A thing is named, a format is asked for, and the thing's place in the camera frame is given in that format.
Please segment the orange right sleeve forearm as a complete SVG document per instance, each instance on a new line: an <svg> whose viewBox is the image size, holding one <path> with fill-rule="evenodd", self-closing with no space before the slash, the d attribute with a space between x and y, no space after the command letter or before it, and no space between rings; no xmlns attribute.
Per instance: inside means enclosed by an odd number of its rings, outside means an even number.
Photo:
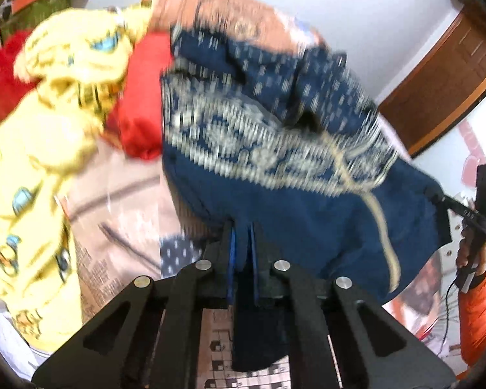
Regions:
<svg viewBox="0 0 486 389"><path fill-rule="evenodd" d="M473 367L486 350L486 273L476 276L467 293L458 293L461 357Z"/></svg>

